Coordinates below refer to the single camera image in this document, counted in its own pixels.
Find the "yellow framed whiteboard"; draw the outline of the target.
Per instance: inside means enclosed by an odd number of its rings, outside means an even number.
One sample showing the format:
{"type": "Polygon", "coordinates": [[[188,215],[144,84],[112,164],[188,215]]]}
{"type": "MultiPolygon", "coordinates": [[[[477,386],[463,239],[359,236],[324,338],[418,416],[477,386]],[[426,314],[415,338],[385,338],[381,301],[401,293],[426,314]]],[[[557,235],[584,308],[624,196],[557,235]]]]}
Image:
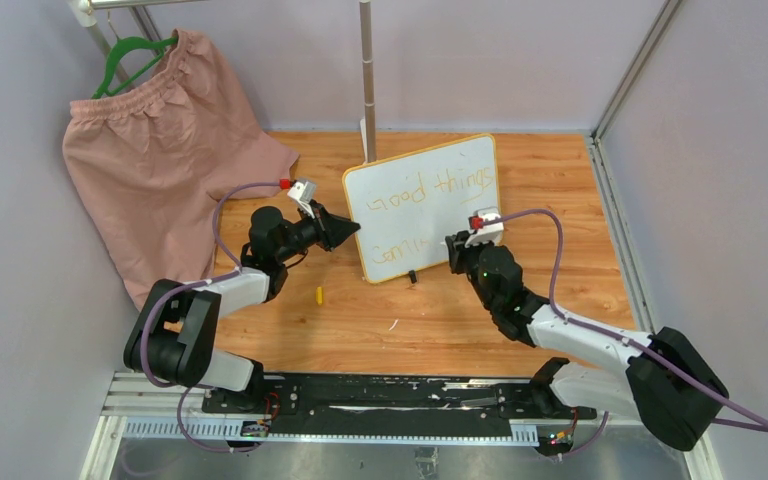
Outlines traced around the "yellow framed whiteboard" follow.
{"type": "Polygon", "coordinates": [[[476,213],[500,215],[496,143],[488,134],[350,168],[342,184],[371,284],[446,262],[446,236],[467,230],[476,213]]]}

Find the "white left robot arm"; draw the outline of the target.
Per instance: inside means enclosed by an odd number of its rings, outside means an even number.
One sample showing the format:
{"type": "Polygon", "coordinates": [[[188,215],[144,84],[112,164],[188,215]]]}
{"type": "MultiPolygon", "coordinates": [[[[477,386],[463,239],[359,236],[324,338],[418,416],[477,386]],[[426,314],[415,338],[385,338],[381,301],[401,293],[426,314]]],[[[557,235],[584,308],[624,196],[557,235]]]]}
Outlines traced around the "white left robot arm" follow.
{"type": "Polygon", "coordinates": [[[288,260],[312,247],[332,251],[360,230],[316,201],[296,222],[272,206],[251,216],[241,264],[212,279],[152,286],[125,344],[126,367],[161,388],[208,388],[243,413],[258,411],[268,396],[264,367],[215,346],[221,318],[274,299],[288,277],[288,260]]]}

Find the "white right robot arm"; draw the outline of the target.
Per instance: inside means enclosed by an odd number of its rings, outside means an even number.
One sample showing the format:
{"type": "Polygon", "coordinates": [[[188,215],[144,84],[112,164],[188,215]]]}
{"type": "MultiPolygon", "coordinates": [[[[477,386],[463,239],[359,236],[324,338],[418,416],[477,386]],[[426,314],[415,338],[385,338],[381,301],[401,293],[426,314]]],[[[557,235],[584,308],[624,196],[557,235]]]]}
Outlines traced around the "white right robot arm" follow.
{"type": "Polygon", "coordinates": [[[722,409],[726,386],[681,332],[624,330],[575,319],[523,283],[510,250],[446,236],[449,267],[466,276],[482,307],[507,339],[566,353],[535,375],[531,403],[544,417],[588,407],[641,422],[662,443],[694,448],[722,409]]]}

